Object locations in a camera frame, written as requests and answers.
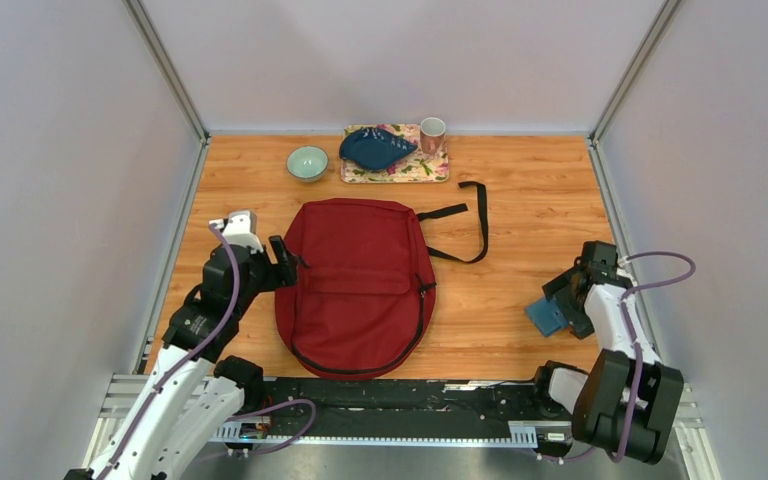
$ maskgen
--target robotic arm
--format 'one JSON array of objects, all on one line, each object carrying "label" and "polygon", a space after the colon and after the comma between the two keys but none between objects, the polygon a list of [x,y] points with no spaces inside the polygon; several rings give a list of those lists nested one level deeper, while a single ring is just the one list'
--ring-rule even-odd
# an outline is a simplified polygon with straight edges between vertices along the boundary
[{"label": "robotic arm", "polygon": [[[572,414],[576,440],[608,452],[619,450],[627,406],[630,397],[636,397],[625,455],[655,464],[666,449],[684,378],[663,365],[646,340],[634,297],[624,300],[634,330],[629,331],[621,302],[631,287],[631,279],[619,267],[616,247],[586,242],[573,267],[544,285],[544,298],[526,311],[545,336],[569,325],[580,339],[596,333],[602,351],[589,374],[548,362],[538,369],[535,380],[544,396]],[[635,395],[631,387],[638,361],[642,373]]]},{"label": "robotic arm", "polygon": [[[250,211],[234,212],[227,220],[210,224],[227,240],[239,271],[239,295],[230,318],[210,340],[222,325],[234,284],[231,258],[219,246],[204,265],[202,283],[172,315],[150,380],[124,423],[88,469],[70,470],[66,480],[178,479],[228,417],[261,407],[263,370],[234,356],[216,362],[239,332],[240,319],[259,293],[296,283],[296,257],[289,254],[281,237],[273,236],[269,241],[277,263],[272,264],[255,235],[256,217]],[[159,378],[205,341],[208,343],[195,356],[158,386]],[[214,378],[182,414],[187,399],[214,364]]]}]

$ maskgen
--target blue connector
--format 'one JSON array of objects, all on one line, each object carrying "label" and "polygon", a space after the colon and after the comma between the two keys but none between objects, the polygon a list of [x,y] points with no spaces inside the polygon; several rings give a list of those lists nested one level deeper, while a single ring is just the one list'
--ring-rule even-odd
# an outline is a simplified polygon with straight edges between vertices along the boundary
[{"label": "blue connector", "polygon": [[554,298],[552,300],[546,300],[546,297],[541,298],[526,307],[525,314],[544,337],[559,332],[569,325],[569,321],[561,313]]}]

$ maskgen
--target black zipper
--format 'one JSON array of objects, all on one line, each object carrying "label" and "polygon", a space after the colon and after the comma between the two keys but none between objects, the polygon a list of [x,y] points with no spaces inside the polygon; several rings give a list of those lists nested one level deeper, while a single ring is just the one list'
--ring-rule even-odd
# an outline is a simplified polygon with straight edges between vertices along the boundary
[{"label": "black zipper", "polygon": [[362,370],[341,370],[338,368],[323,367],[322,365],[319,365],[313,360],[305,357],[304,355],[299,353],[298,349],[296,349],[295,343],[293,343],[292,345],[293,355],[295,355],[296,358],[298,358],[302,362],[319,370],[320,372],[333,373],[336,375],[363,375],[366,373],[375,373],[375,372],[380,372],[382,370],[389,370],[395,367],[396,365],[399,364],[399,362],[401,362],[402,360],[405,359],[405,357],[408,356],[411,350],[413,350],[413,348],[419,342],[419,339],[422,338],[422,332],[423,332],[422,327],[425,325],[425,293],[437,286],[437,282],[428,283],[428,284],[422,283],[422,277],[420,277],[418,273],[416,274],[416,278],[419,279],[419,321],[416,324],[416,333],[414,334],[410,343],[408,343],[408,346],[404,349],[404,351],[402,351],[402,353],[399,354],[398,357],[396,357],[395,360],[389,362],[383,367],[378,367],[378,368],[365,368]]}]

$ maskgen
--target white wall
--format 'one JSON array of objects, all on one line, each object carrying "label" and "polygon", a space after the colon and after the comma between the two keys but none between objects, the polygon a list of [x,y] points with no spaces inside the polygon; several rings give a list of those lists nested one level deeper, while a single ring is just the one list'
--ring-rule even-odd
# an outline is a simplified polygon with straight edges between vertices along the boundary
[{"label": "white wall", "polygon": [[210,129],[596,125],[662,0],[144,0]]},{"label": "white wall", "polygon": [[80,465],[197,151],[121,2],[0,1],[0,479]]},{"label": "white wall", "polygon": [[699,263],[650,311],[723,478],[768,478],[768,2],[686,1],[603,145],[633,249]]}]

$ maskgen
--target mug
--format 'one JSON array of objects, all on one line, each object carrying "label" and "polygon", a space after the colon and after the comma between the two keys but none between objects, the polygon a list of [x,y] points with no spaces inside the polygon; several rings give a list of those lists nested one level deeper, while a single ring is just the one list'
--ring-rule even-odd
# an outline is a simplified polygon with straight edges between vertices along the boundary
[{"label": "mug", "polygon": [[428,117],[419,124],[419,146],[422,153],[434,155],[446,141],[446,124],[437,117]]}]

